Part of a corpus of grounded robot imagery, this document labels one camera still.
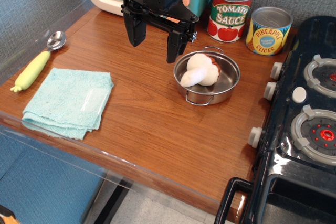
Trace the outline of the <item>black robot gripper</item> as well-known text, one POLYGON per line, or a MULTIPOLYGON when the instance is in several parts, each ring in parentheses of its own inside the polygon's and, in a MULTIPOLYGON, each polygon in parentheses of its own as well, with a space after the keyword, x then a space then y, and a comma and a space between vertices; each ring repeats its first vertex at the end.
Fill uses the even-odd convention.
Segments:
POLYGON ((183 4, 183 0, 123 0, 121 5, 129 42, 138 46, 146 38, 146 25, 169 31, 167 63, 174 63, 183 54, 187 43, 196 39, 198 16, 183 4))

